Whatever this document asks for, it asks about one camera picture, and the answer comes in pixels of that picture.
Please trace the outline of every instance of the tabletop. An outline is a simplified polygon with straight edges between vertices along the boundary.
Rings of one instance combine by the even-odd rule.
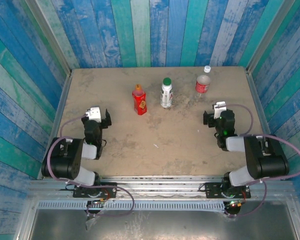
[[[197,93],[196,78],[203,67],[138,67],[75,69],[61,125],[99,106],[108,109],[112,126],[103,130],[107,145],[99,160],[81,161],[101,176],[223,175],[246,164],[242,152],[217,146],[216,130],[203,125],[203,113],[212,104],[242,104],[254,115],[251,133],[262,133],[256,107],[243,67],[212,67],[207,93]],[[160,105],[163,79],[172,80],[170,108]],[[134,112],[132,91],[141,84],[146,92],[147,113]],[[235,114],[236,133],[244,133],[251,119],[247,110],[229,107]],[[84,137],[82,122],[66,125],[64,136]]]

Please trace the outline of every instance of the bottle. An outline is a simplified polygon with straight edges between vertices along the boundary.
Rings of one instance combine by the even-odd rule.
[[[212,81],[210,78],[211,67],[207,65],[204,67],[203,71],[204,73],[196,78],[195,85],[195,90],[201,94],[204,94],[208,91],[209,85]]]
[[[165,109],[171,107],[172,105],[172,85],[171,79],[166,77],[163,79],[163,83],[161,86],[161,106]]]
[[[146,93],[143,91],[140,84],[135,85],[132,92],[134,101],[134,110],[138,115],[143,115],[147,112]]]

